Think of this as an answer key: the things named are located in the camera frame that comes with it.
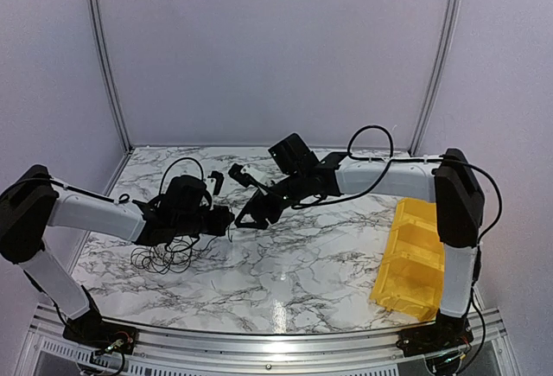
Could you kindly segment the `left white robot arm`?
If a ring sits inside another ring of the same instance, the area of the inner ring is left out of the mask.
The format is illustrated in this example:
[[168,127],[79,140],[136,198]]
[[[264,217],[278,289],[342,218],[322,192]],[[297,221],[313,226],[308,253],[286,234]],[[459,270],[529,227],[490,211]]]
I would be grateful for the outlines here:
[[103,345],[109,327],[96,317],[92,298],[48,249],[46,229],[101,233],[145,247],[168,245],[177,237],[223,236],[234,216],[229,207],[213,204],[222,181],[221,175],[207,181],[181,175],[150,201],[114,200],[55,179],[36,164],[1,194],[1,255],[75,322],[88,344]]

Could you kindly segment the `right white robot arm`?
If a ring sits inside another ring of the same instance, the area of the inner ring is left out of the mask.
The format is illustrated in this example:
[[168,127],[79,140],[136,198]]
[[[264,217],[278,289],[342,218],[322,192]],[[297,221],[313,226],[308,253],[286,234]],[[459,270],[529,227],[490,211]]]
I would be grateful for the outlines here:
[[238,227],[265,229],[288,208],[306,208],[319,196],[323,206],[368,194],[414,198],[435,204],[437,232],[445,250],[445,276],[439,311],[443,318],[429,327],[428,340],[445,348],[461,335],[458,318],[468,310],[483,220],[484,193],[473,167],[458,149],[438,157],[353,157],[345,151],[283,168],[272,182],[249,165],[233,164],[230,177],[256,188],[235,222]]

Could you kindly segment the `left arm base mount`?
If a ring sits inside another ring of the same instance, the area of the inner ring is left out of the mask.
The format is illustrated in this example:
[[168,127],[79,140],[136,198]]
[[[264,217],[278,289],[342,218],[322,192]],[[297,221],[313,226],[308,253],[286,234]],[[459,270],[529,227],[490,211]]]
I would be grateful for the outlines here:
[[89,302],[89,309],[84,315],[65,320],[63,337],[81,345],[94,347],[105,354],[114,351],[132,354],[137,341],[137,329],[106,321],[96,304]]

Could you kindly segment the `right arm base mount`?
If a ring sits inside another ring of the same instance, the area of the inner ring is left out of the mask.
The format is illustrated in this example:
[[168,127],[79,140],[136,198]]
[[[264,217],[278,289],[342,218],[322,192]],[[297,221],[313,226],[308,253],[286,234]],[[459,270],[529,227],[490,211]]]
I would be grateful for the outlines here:
[[466,346],[473,340],[467,315],[452,317],[438,311],[434,322],[400,330],[396,347],[411,357]]

